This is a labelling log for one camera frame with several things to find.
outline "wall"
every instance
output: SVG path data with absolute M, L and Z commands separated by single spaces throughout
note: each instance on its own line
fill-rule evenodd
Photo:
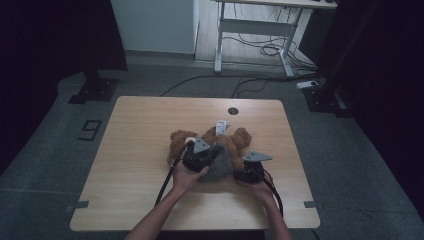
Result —
M 124 49 L 194 54 L 198 1 L 111 0 Z

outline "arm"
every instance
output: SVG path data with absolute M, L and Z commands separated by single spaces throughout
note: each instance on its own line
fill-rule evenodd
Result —
M 156 239 L 166 219 L 175 204 L 184 194 L 205 175 L 209 167 L 205 167 L 200 173 L 188 170 L 182 162 L 179 162 L 173 174 L 173 186 L 168 194 L 160 201 L 125 237 L 125 240 L 133 239 Z
M 266 172 L 265 179 L 272 183 L 270 175 Z M 258 200 L 262 203 L 265 208 L 267 215 L 268 225 L 271 230 L 272 239 L 274 240 L 292 240 L 289 229 L 287 228 L 286 222 L 278 209 L 277 203 L 274 200 L 274 195 L 269 187 L 264 183 L 260 182 L 257 184 L 244 184 L 248 185 Z

